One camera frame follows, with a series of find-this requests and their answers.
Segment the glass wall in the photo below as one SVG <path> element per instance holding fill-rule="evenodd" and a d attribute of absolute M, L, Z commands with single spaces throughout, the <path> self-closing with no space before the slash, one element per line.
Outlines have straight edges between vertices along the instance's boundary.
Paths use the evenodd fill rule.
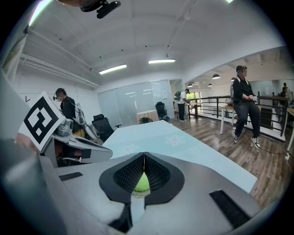
<path fill-rule="evenodd" d="M 173 95 L 168 80 L 124 86 L 98 94 L 102 114 L 109 119 L 112 128 L 136 125 L 139 112 L 156 110 L 157 102 L 163 102 L 170 118 L 174 118 Z"/>

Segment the ceiling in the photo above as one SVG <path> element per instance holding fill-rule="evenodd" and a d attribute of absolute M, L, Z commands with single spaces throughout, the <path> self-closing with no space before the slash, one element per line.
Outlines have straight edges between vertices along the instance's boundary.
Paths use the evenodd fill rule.
<path fill-rule="evenodd" d="M 98 85 L 132 74 L 181 70 L 192 48 L 201 46 L 195 40 L 235 11 L 239 1 L 121 0 L 121 7 L 97 19 L 95 11 L 53 0 L 32 25 L 23 53 Z M 176 62 L 148 65 L 166 55 Z M 121 64 L 127 68 L 99 74 Z"/>
<path fill-rule="evenodd" d="M 205 89 L 208 88 L 208 84 L 220 85 L 230 83 L 232 77 L 236 76 L 236 67 L 238 65 L 244 65 L 248 68 L 249 80 L 252 78 L 258 80 L 261 77 L 268 76 L 269 73 L 274 72 L 282 74 L 282 70 L 290 69 L 292 67 L 293 60 L 287 47 L 266 50 L 207 71 L 191 81 L 193 84 L 193 88 L 191 89 Z M 212 77 L 214 74 L 220 75 L 220 79 L 213 80 Z"/>

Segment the office chair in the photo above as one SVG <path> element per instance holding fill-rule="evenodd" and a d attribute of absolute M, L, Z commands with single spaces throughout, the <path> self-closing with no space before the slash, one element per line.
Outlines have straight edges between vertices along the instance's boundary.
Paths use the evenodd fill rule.
<path fill-rule="evenodd" d="M 161 118 L 161 120 L 168 121 L 170 118 L 167 116 L 165 104 L 163 102 L 157 102 L 155 105 L 156 111 L 158 114 L 158 117 Z"/>
<path fill-rule="evenodd" d="M 93 116 L 94 121 L 92 121 L 93 126 L 98 131 L 98 135 L 100 136 L 100 139 L 105 142 L 114 132 L 114 130 L 111 128 L 109 121 L 107 117 L 104 117 L 103 114 L 99 114 L 96 116 Z"/>

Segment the black rubber strip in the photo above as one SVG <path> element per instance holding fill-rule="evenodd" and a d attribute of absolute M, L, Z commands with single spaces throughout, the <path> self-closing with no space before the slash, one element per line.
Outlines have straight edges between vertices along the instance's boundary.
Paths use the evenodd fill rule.
<path fill-rule="evenodd" d="M 77 178 L 82 175 L 83 174 L 81 172 L 74 172 L 74 173 L 70 173 L 70 174 L 60 175 L 59 178 L 61 181 L 65 181 L 65 180 Z"/>
<path fill-rule="evenodd" d="M 250 217 L 223 190 L 211 192 L 210 196 L 233 228 L 236 229 L 250 220 Z"/>

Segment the ceiling light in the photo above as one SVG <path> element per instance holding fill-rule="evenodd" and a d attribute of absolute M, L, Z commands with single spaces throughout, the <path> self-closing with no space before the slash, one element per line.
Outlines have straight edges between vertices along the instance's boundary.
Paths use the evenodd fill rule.
<path fill-rule="evenodd" d="M 29 26 L 31 26 L 33 24 L 33 22 L 35 21 L 35 19 L 38 17 L 38 15 L 42 12 L 42 10 L 51 2 L 52 0 L 43 0 L 41 1 L 37 7 L 36 10 L 34 11 L 32 18 L 29 22 Z"/>
<path fill-rule="evenodd" d="M 175 60 L 157 60 L 157 61 L 149 61 L 149 64 L 157 64 L 157 63 L 173 63 Z"/>
<path fill-rule="evenodd" d="M 217 73 L 212 76 L 212 79 L 219 79 L 219 78 L 221 78 L 221 77 Z"/>
<path fill-rule="evenodd" d="M 123 64 L 123 65 L 120 65 L 120 66 L 117 66 L 117 67 L 113 67 L 113 68 L 109 68 L 109 69 L 100 71 L 99 73 L 102 75 L 102 74 L 109 73 L 109 72 L 112 72 L 112 71 L 115 71 L 115 70 L 118 70 L 118 69 L 121 69 L 121 68 L 127 68 L 127 65 Z"/>

